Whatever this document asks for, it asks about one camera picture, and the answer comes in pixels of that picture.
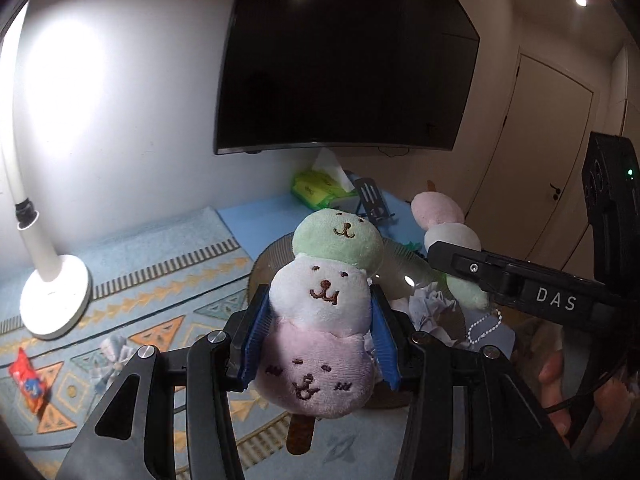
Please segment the black wall monitor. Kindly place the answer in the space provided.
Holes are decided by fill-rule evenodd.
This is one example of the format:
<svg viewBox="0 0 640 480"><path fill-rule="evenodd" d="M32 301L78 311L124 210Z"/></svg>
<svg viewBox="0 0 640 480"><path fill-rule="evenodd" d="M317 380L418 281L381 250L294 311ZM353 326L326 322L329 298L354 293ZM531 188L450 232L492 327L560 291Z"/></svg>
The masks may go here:
<svg viewBox="0 0 640 480"><path fill-rule="evenodd" d="M449 151L478 50L459 0L234 0L214 151Z"/></svg>

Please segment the white room door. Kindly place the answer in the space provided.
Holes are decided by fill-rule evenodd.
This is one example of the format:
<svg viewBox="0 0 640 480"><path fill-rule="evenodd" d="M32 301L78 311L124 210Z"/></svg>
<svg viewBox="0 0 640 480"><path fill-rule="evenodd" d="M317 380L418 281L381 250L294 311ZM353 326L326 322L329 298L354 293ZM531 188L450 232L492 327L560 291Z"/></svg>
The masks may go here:
<svg viewBox="0 0 640 480"><path fill-rule="evenodd" d="M541 240L572 172L594 93L521 55L506 118L466 224L488 252L525 260Z"/></svg>

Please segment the orange snack bag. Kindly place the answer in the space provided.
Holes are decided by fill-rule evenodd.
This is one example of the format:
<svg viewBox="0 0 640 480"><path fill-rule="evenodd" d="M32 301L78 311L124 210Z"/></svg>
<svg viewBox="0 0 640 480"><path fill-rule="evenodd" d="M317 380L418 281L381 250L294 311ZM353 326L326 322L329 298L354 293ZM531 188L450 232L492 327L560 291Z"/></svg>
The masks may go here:
<svg viewBox="0 0 640 480"><path fill-rule="evenodd" d="M18 349L16 360L9 366L9 374L20 390L29 411L39 413L46 400L48 387L32 367L23 348Z"/></svg>

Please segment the pink green dango plush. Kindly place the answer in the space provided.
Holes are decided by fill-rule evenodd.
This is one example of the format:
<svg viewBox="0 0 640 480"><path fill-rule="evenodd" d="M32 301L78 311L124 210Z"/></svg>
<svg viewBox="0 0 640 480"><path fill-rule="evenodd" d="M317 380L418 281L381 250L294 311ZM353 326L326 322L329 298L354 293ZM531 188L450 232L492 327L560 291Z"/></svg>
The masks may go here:
<svg viewBox="0 0 640 480"><path fill-rule="evenodd" d="M372 394L369 280L382 264L383 249L368 220L320 209L299 223L294 259L270 283L273 322L254 385L291 414L286 448L292 455L309 451L316 420L357 411Z"/></svg>

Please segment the patterned teal woven mat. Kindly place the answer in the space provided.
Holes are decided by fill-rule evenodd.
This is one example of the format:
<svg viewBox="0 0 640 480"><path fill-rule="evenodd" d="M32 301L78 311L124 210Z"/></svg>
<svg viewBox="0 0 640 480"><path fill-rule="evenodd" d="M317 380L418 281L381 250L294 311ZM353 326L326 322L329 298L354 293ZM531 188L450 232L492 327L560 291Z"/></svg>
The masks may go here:
<svg viewBox="0 0 640 480"><path fill-rule="evenodd" d="M20 282L1 287L1 363L23 348L46 380L41 414L26 406L9 375L1 378L1 416L43 477L54 478L102 394L90 373L111 335L138 348L189 347L246 307L250 271L260 253L295 229L307 209L281 197L238 208L205 209L151 226L85 252L94 289L88 309L65 336L43 341L17 315ZM250 479L389 479L399 458L407 413L362 410L314 428L302 456L285 448L290 416L255 390L229 398L240 461Z"/></svg>

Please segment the white desk lamp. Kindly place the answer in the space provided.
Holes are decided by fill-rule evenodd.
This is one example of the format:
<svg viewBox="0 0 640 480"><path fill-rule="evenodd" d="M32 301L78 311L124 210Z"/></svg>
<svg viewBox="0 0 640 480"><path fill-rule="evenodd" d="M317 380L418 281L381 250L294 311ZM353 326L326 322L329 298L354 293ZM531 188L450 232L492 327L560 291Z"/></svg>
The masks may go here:
<svg viewBox="0 0 640 480"><path fill-rule="evenodd" d="M14 84L27 10L21 7L2 37L1 156L17 232L34 265L21 292L20 317L32 336L52 340L67 334L85 313L92 279L81 258L55 250L23 182L14 130Z"/></svg>

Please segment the black phone stand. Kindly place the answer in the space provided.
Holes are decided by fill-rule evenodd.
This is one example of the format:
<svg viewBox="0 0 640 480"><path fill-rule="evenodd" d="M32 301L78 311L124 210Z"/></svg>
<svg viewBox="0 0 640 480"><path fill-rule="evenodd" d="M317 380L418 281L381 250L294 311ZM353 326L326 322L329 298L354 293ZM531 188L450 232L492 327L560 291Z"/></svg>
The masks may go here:
<svg viewBox="0 0 640 480"><path fill-rule="evenodd" d="M381 222L390 221L394 214L388 208L386 201L375 180L360 177L352 181L352 185L360 198L360 205L367 219L376 226Z"/></svg>

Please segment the green tissue pack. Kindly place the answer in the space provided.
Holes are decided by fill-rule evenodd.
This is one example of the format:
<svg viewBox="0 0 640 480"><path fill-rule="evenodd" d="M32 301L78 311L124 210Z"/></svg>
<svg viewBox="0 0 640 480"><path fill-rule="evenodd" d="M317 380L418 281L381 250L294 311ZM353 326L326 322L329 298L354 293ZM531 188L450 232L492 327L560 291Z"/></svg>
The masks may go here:
<svg viewBox="0 0 640 480"><path fill-rule="evenodd" d="M359 195L335 154L322 148L310 169L293 178L291 193L311 210L355 212Z"/></svg>

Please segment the large paper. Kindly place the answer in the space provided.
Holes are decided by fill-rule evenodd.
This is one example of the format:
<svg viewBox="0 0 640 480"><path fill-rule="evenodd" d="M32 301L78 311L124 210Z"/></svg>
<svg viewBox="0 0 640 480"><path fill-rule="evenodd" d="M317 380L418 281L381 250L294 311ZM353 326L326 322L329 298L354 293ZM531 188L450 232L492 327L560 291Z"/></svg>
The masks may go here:
<svg viewBox="0 0 640 480"><path fill-rule="evenodd" d="M503 323L499 310L465 309L437 282L392 300L390 306L408 315L415 330L431 334L448 347L479 352L491 344L507 358L512 356L515 334Z"/></svg>

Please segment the small crumpled paper by lamp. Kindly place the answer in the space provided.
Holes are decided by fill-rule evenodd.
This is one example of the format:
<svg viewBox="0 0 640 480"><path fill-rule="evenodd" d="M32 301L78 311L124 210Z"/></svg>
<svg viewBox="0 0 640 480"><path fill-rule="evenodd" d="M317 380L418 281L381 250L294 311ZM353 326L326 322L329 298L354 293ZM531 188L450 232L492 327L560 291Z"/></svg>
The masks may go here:
<svg viewBox="0 0 640 480"><path fill-rule="evenodd" d="M134 352L136 350L127 344L124 336L111 335L100 343L99 353L94 357L90 373L96 393L102 394L110 388Z"/></svg>

